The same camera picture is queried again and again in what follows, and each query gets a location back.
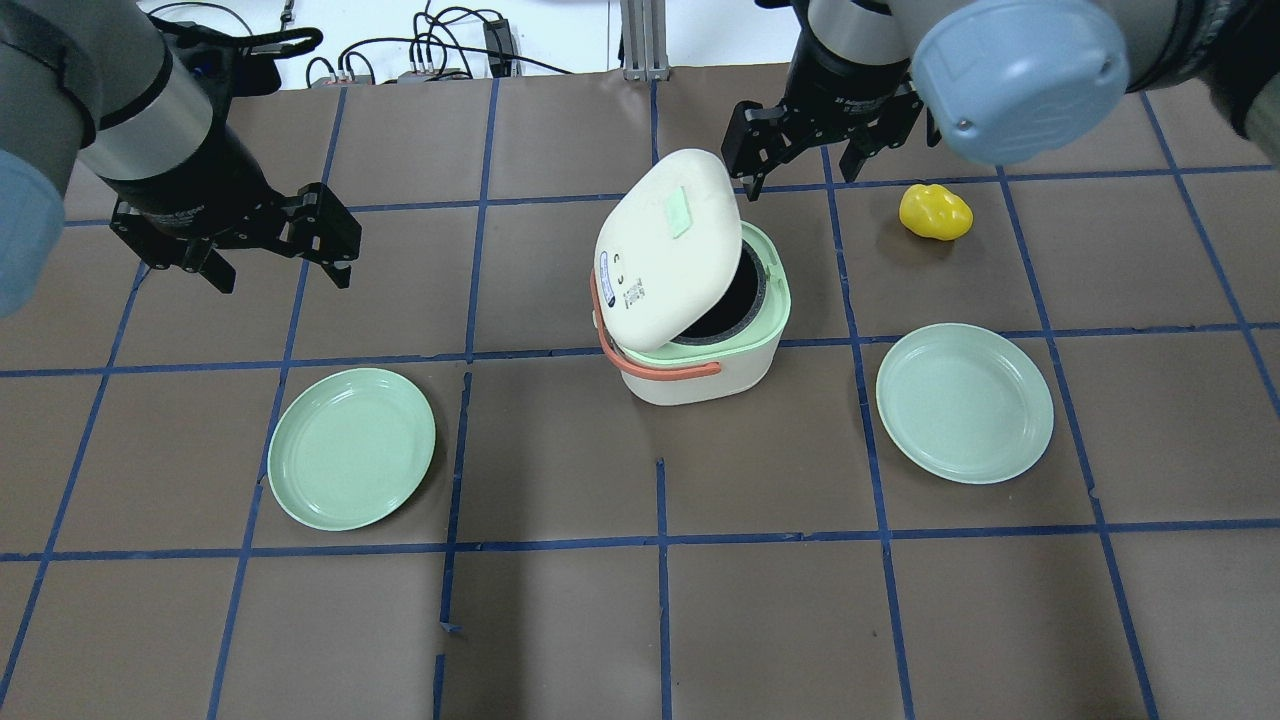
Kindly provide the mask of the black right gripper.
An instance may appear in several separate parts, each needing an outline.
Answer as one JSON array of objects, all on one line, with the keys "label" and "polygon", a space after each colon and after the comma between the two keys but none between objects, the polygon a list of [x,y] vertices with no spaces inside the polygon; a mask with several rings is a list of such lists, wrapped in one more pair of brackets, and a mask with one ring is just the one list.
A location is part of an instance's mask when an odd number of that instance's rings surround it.
[{"label": "black right gripper", "polygon": [[910,85],[873,99],[809,88],[772,108],[742,100],[731,111],[721,156],[754,202],[778,167],[812,146],[847,140],[838,169],[845,182],[855,182],[868,160],[906,142],[923,109]]}]

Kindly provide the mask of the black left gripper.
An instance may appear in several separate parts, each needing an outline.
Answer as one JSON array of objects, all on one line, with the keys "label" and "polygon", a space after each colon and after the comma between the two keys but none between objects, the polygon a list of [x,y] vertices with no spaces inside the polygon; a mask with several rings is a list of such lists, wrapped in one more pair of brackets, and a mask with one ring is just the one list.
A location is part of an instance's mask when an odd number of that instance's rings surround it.
[{"label": "black left gripper", "polygon": [[337,288],[349,288],[362,227],[328,184],[310,183],[284,199],[265,179],[111,179],[109,188],[116,193],[111,231],[145,263],[180,261],[184,272],[232,293],[236,269],[216,242],[302,259]]}]

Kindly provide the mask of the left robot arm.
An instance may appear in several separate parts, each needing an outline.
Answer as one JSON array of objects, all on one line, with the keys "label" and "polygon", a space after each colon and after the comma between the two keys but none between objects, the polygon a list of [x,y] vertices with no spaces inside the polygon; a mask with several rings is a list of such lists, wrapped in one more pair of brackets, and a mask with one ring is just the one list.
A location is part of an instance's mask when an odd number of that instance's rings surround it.
[{"label": "left robot arm", "polygon": [[362,229],[323,183],[287,195],[228,124],[230,101],[271,94],[275,64],[323,41],[311,27],[232,36],[133,1],[5,1],[3,315],[35,293],[82,164],[116,195],[111,231],[147,266],[230,293],[229,250],[261,249],[351,282]]}]

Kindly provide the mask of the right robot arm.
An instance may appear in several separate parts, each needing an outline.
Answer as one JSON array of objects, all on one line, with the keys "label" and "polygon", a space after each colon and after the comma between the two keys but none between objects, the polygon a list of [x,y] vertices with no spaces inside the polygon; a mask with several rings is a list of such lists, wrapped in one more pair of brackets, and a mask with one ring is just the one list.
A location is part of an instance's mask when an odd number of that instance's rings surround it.
[{"label": "right robot arm", "polygon": [[1091,132],[1128,94],[1201,79],[1236,136],[1277,160],[1275,1],[794,1],[800,33],[774,106],[739,102],[721,145],[756,199],[797,155],[838,168],[929,145],[1007,167]]}]

